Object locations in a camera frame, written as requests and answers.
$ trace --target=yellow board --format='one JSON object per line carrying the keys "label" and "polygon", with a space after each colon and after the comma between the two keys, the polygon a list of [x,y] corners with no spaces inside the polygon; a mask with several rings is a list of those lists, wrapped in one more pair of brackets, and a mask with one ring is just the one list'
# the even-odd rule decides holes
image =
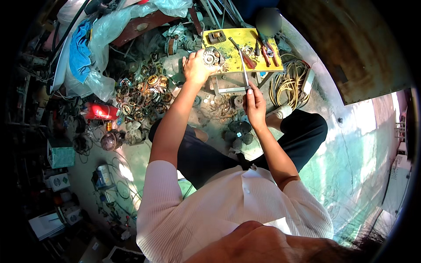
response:
{"label": "yellow board", "polygon": [[245,46],[250,46],[253,48],[253,52],[250,56],[250,58],[254,61],[256,61],[257,65],[255,69],[249,69],[247,65],[245,65],[246,71],[248,72],[279,72],[283,71],[282,61],[279,57],[279,51],[278,47],[276,46],[275,39],[273,37],[268,37],[268,41],[270,45],[275,50],[276,60],[279,63],[279,66],[275,66],[275,63],[273,62],[273,58],[269,58],[270,60],[270,66],[267,67],[266,61],[263,57],[263,54],[260,51],[260,56],[256,57],[254,54],[254,48],[256,46],[256,38],[257,38],[257,31],[255,28],[229,28],[229,29],[223,29],[226,36],[226,41],[217,43],[217,44],[210,44],[208,42],[208,34],[217,30],[208,30],[203,32],[203,41],[205,42],[205,45],[202,43],[202,47],[208,47],[208,46],[214,46],[216,49],[218,49],[222,54],[227,58],[225,60],[225,64],[223,65],[221,70],[218,70],[215,74],[221,74],[221,73],[235,73],[235,72],[243,72],[242,71],[242,65],[241,65],[241,58],[240,54],[238,53],[238,50],[234,47],[234,44],[228,39],[229,37],[232,37],[233,40],[240,46],[241,49],[243,49]]}

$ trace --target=black pants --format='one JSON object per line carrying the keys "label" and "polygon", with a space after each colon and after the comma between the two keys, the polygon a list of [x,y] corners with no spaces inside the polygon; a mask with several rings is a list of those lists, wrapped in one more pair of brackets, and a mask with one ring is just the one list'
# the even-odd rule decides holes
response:
{"label": "black pants", "polygon": [[[152,143],[160,121],[151,127],[149,140]],[[322,116],[299,109],[286,117],[281,122],[280,128],[284,135],[278,143],[291,158],[298,172],[315,154],[328,133],[328,126]],[[257,167],[269,170],[264,155],[250,161],[250,164],[253,163]],[[216,173],[237,165],[240,163],[236,160],[199,140],[193,128],[187,125],[178,152],[177,169],[196,189],[202,187]]]}

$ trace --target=fire extinguisher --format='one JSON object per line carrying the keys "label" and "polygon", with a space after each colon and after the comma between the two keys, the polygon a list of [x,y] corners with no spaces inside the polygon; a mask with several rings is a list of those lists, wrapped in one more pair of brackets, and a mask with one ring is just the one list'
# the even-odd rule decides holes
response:
{"label": "fire extinguisher", "polygon": [[87,120],[116,120],[118,108],[99,103],[87,102],[81,114]]}

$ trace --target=hand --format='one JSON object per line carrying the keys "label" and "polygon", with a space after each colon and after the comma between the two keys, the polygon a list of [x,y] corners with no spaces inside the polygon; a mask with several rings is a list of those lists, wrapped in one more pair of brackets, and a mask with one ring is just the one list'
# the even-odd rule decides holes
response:
{"label": "hand", "polygon": [[243,97],[242,107],[255,131],[266,127],[266,101],[262,92],[249,81],[251,89]]}
{"label": "hand", "polygon": [[183,71],[186,82],[198,84],[200,87],[206,82],[210,74],[218,70],[217,66],[209,68],[203,64],[204,52],[205,50],[202,48],[197,52],[190,53],[189,58],[183,57]]}

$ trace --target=concrete floor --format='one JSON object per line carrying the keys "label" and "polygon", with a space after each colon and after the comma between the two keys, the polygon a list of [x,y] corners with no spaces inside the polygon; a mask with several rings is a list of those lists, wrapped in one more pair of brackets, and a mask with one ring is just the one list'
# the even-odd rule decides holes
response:
{"label": "concrete floor", "polygon": [[[319,113],[328,123],[326,141],[301,170],[300,177],[331,215],[335,230],[334,239],[346,244],[346,240],[356,237],[369,215],[378,210],[385,193],[389,169],[397,147],[397,140],[394,138],[396,116],[392,95],[344,106],[333,80],[309,44],[286,20],[283,23],[283,32],[289,38],[295,54],[300,54],[310,64],[317,77],[318,83],[313,86],[310,100],[302,109]],[[178,62],[185,54],[179,51],[164,64],[167,72],[175,75],[175,79],[182,78]],[[269,111],[273,105],[268,98],[268,83],[261,91],[266,96]],[[207,88],[203,88],[199,93],[202,98],[205,98],[206,94],[210,94],[211,99],[214,99],[214,94]],[[229,119],[209,119],[209,105],[202,103],[200,107],[202,109],[192,109],[189,124],[206,131],[209,135],[207,143],[228,154],[229,147],[222,140],[221,132],[226,129],[225,125]],[[342,123],[338,122],[338,118],[342,118]],[[276,139],[282,135],[275,130],[272,132]],[[102,133],[101,129],[95,131],[97,138],[100,138]],[[103,216],[97,213],[96,202],[100,201],[93,194],[90,181],[92,172],[103,162],[119,166],[119,162],[113,159],[116,157],[129,168],[122,169],[126,170],[125,177],[133,180],[131,188],[142,195],[150,145],[150,141],[139,146],[123,145],[117,153],[106,152],[93,146],[86,164],[82,164],[76,157],[75,166],[69,168],[71,190],[77,194],[80,205],[88,211],[92,220],[104,230],[109,227]],[[262,154],[257,140],[242,150],[247,159]],[[115,180],[119,180],[117,174],[113,174]],[[189,183],[181,181],[180,184],[185,193]],[[133,200],[116,197],[116,200],[129,212],[137,210],[140,204],[136,197]],[[125,212],[119,208],[117,210],[124,221]],[[130,226],[132,234],[135,235],[136,225],[132,220]]]}

